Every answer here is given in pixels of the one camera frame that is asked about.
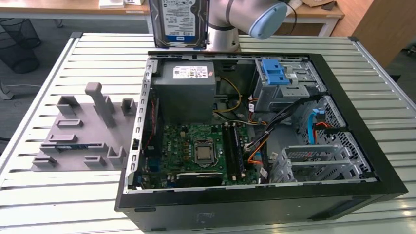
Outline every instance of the cpu socket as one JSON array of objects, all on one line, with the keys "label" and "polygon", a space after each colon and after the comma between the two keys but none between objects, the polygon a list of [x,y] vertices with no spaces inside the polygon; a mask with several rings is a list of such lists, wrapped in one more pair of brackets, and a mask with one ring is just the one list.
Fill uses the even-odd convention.
[{"label": "cpu socket", "polygon": [[194,163],[200,166],[208,166],[214,162],[214,148],[212,140],[197,140],[194,146]]}]

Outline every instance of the green motherboard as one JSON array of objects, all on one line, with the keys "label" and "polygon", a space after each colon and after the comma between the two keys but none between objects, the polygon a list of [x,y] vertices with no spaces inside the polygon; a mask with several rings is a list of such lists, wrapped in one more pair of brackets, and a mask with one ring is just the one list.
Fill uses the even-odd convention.
[{"label": "green motherboard", "polygon": [[[256,183],[257,173],[253,168],[244,169],[244,177],[240,179],[228,177],[226,157],[229,155],[224,150],[222,128],[222,125],[164,126],[162,156],[156,162],[150,162],[153,166],[158,164],[158,175],[150,177],[152,188],[172,187],[173,183],[169,183],[169,178],[173,178],[176,174],[189,172],[221,173],[221,185]],[[249,141],[246,127],[241,124],[234,129],[238,143],[242,146]]]}]

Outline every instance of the blue drive bay latch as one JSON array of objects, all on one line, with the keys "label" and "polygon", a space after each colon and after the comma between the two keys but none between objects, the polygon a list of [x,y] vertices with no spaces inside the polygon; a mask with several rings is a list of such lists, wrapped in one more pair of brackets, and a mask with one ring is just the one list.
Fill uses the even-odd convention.
[{"label": "blue drive bay latch", "polygon": [[270,85],[288,85],[290,81],[285,77],[285,69],[276,59],[262,59],[261,68]]}]

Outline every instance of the power supply label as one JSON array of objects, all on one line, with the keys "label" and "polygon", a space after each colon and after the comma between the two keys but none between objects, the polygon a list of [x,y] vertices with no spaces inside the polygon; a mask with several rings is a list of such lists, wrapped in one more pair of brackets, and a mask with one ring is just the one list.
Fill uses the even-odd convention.
[{"label": "power supply label", "polygon": [[194,15],[190,7],[196,0],[162,0],[164,33],[169,40],[190,41],[194,37]]},{"label": "power supply label", "polygon": [[174,67],[173,79],[208,79],[208,67],[204,66]]}]

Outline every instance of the desk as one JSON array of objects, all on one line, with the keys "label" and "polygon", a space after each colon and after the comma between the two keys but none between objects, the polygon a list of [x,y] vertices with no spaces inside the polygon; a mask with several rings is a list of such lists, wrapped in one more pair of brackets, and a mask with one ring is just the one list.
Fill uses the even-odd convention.
[{"label": "desk", "polygon": [[98,0],[1,0],[0,18],[72,20],[145,20],[153,32],[149,5],[98,9]]},{"label": "desk", "polygon": [[[344,17],[341,10],[334,7],[325,11],[320,7],[301,5],[296,9],[297,30],[308,33],[308,26],[301,24],[318,24],[318,36],[329,36],[338,19]],[[0,18],[28,19],[85,19],[85,20],[145,20],[149,33],[153,32],[152,20],[149,18],[149,6],[125,5],[125,8],[98,9],[98,0],[1,0]],[[294,14],[290,14],[282,24],[280,31],[288,32],[294,22]]]},{"label": "desk", "polygon": [[[337,6],[333,7],[330,11],[326,11],[317,7],[309,7],[305,4],[302,4],[297,9],[296,9],[296,14],[297,14],[297,30],[294,29],[293,35],[308,35],[316,34],[314,30],[312,29],[312,25],[308,26],[305,25],[304,27],[301,24],[317,24],[317,26],[322,25],[318,29],[318,34],[316,36],[320,37],[328,37],[330,36],[330,33],[334,29],[334,26],[337,24],[337,21],[344,18],[344,13],[338,9]],[[294,23],[294,14],[290,14],[285,20],[284,23]],[[281,28],[277,30],[277,33],[285,33],[289,32],[292,28],[292,25],[282,24]]]},{"label": "desk", "polygon": [[[380,65],[346,38],[272,37],[260,41],[241,36],[240,41],[245,52],[322,54],[409,192],[338,220],[218,228],[204,233],[414,233],[416,107]],[[60,96],[74,95],[80,102],[92,102],[84,86],[100,82],[113,102],[122,98],[137,101],[153,46],[150,34],[84,34],[69,39],[0,157],[1,234],[141,233],[113,210],[120,171],[32,172],[30,167],[58,113]]]}]

